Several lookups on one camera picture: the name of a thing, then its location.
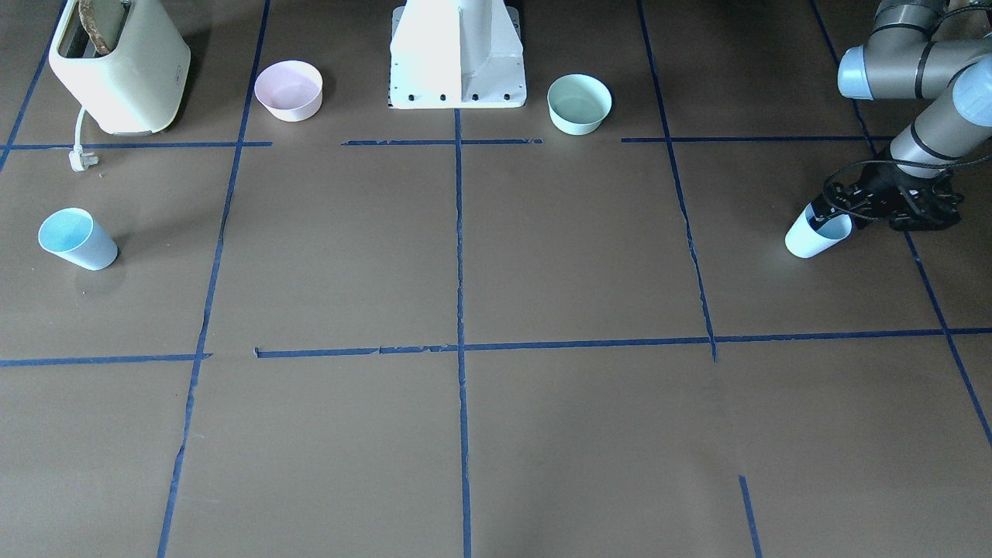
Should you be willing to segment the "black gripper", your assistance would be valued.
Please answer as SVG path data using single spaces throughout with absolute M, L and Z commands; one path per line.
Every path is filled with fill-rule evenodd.
M 950 170 L 921 179 L 899 167 L 866 167 L 848 186 L 830 181 L 829 202 L 809 204 L 808 225 L 821 229 L 834 213 L 846 213 L 858 230 L 885 222 L 896 232 L 939 232 L 961 220 L 958 205 L 963 195 L 953 190 L 950 180 Z

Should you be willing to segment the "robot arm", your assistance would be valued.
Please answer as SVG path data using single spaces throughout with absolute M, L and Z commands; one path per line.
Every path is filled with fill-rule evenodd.
M 853 184 L 828 179 L 808 225 L 842 219 L 857 229 L 886 222 L 897 232 L 933 232 L 960 222 L 950 184 L 965 157 L 990 138 L 990 39 L 935 41 L 952 10 L 946 1 L 883 1 L 871 35 L 840 60 L 841 95 L 922 99 L 929 106 L 883 150 L 860 163 Z

